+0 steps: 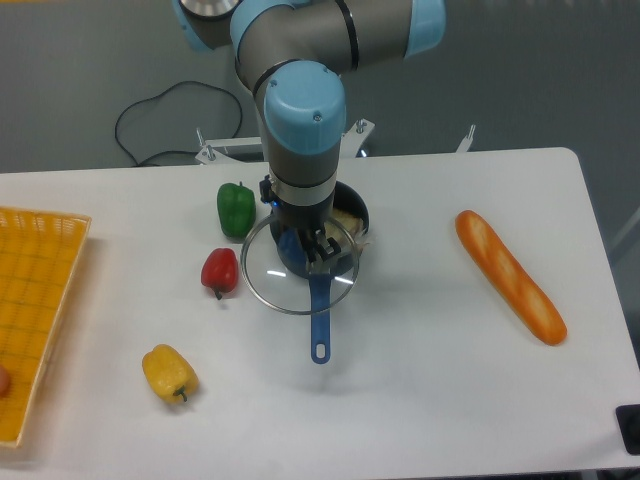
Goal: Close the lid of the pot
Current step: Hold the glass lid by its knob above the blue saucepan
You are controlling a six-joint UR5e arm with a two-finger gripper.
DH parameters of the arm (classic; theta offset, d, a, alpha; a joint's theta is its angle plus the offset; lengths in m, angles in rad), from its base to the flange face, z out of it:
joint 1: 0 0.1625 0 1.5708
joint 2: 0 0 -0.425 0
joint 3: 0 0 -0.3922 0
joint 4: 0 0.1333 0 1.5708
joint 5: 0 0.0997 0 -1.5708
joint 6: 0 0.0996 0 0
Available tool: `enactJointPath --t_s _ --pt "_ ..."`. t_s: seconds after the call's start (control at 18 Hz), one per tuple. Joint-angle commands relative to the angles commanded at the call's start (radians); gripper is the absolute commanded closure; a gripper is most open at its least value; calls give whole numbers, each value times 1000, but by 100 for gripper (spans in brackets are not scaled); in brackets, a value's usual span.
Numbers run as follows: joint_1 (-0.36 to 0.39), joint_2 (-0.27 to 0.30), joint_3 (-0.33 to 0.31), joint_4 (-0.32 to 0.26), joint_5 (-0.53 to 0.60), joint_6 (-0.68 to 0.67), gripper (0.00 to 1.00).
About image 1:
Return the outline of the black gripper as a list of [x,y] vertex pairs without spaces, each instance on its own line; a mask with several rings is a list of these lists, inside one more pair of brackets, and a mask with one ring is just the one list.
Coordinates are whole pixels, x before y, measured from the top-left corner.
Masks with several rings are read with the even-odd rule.
[[332,214],[335,185],[335,175],[313,186],[293,186],[275,174],[267,174],[259,183],[261,201],[271,205],[283,228],[299,236],[308,273],[320,273],[323,262],[336,265],[345,254],[338,240],[326,236],[325,223]]

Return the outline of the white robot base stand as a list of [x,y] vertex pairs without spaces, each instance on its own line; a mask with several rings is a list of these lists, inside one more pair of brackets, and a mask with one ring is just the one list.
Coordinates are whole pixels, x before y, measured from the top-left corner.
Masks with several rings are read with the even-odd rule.
[[[342,135],[340,159],[366,157],[367,142],[373,134],[376,124],[368,119],[358,119]],[[206,140],[194,155],[197,164],[218,165],[234,162],[264,162],[262,141],[259,137]]]

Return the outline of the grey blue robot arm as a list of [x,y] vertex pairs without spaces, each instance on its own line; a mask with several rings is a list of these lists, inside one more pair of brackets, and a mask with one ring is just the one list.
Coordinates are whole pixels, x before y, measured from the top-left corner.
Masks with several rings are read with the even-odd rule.
[[231,45],[253,97],[269,174],[260,190],[309,263],[336,255],[332,213],[346,126],[341,74],[436,47],[442,1],[177,1],[186,37]]

